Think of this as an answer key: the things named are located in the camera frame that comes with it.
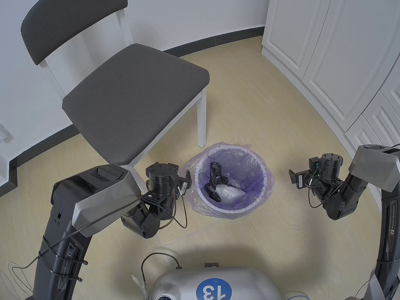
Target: beige floor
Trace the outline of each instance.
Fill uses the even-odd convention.
[[[307,192],[291,184],[288,169],[304,170],[309,157],[341,154],[341,178],[347,175],[350,157],[308,101],[260,52],[258,37],[184,58],[210,72],[207,146],[220,141],[252,144],[275,177],[267,203],[235,221],[189,208],[186,230],[171,224],[149,240],[117,221],[93,237],[86,256],[89,265],[81,269],[84,281],[77,283],[74,299],[142,299],[131,275],[140,277],[140,263],[153,251],[172,253],[184,268],[204,262],[257,267],[285,296],[302,292],[311,300],[345,299],[368,279],[379,244],[379,209],[367,190],[355,213],[332,221],[322,208],[311,209]],[[145,177],[145,168],[155,161],[182,166],[202,150],[196,131],[192,108],[138,164],[139,173]],[[26,265],[37,255],[53,183],[103,163],[78,135],[18,168],[18,188],[0,197],[0,270],[6,271],[8,261]],[[177,217],[183,220],[179,206]],[[162,256],[149,259],[149,285],[173,268]],[[34,270],[26,270],[31,284]],[[0,294],[11,299],[1,282]]]

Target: cabinet door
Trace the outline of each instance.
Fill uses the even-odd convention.
[[[400,58],[397,60],[380,91],[392,105],[397,115],[400,115]]]
[[[331,0],[303,83],[346,131],[400,52],[400,0]]]
[[[400,118],[380,91],[365,109],[363,116],[384,146],[400,143]]]
[[[359,116],[356,122],[347,130],[346,136],[356,150],[358,146],[363,144],[382,144],[372,127],[362,115]]]
[[[330,0],[270,0],[263,45],[303,78]]]

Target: gray cushioned seat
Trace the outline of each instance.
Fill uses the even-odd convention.
[[[206,69],[141,44],[108,59],[63,110],[108,162],[130,163],[210,81]]]

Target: logo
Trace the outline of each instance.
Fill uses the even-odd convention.
[[[207,279],[197,287],[196,297],[198,300],[230,300],[232,288],[225,280]]]

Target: blue cable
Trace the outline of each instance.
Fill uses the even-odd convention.
[[[294,299],[294,298],[296,298],[296,297],[304,297],[304,298],[306,298],[307,300],[310,300],[310,298],[309,297],[307,297],[307,296],[303,296],[303,295],[298,295],[298,296],[293,296],[293,297],[290,297],[288,300],[292,300],[292,299]]]

